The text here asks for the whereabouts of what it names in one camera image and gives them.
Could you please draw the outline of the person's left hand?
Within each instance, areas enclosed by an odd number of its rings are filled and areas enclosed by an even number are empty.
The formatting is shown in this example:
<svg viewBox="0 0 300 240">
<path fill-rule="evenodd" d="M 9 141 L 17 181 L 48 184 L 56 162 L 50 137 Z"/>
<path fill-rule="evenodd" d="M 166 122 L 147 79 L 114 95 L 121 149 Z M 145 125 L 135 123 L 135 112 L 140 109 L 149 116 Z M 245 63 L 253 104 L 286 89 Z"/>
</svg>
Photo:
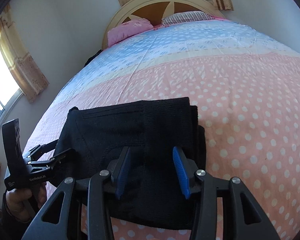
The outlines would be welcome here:
<svg viewBox="0 0 300 240">
<path fill-rule="evenodd" d="M 32 197 L 36 199 L 37 206 L 40 209 L 47 200 L 46 182 L 38 184 L 34 189 L 13 189 L 6 192 L 6 204 L 11 215 L 22 222 L 28 222 L 31 214 L 27 210 L 24 202 Z"/>
</svg>

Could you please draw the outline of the left forearm dark sleeve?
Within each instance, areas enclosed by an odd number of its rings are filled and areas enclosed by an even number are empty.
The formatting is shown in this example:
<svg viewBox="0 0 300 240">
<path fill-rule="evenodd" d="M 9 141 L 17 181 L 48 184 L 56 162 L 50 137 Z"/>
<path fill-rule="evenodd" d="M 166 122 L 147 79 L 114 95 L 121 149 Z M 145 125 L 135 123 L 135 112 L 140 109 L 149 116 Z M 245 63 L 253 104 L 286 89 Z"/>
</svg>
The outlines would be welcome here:
<svg viewBox="0 0 300 240">
<path fill-rule="evenodd" d="M 0 239 L 22 239 L 31 220 L 22 221 L 12 215 L 7 206 L 6 193 L 3 194 L 0 209 Z"/>
</svg>

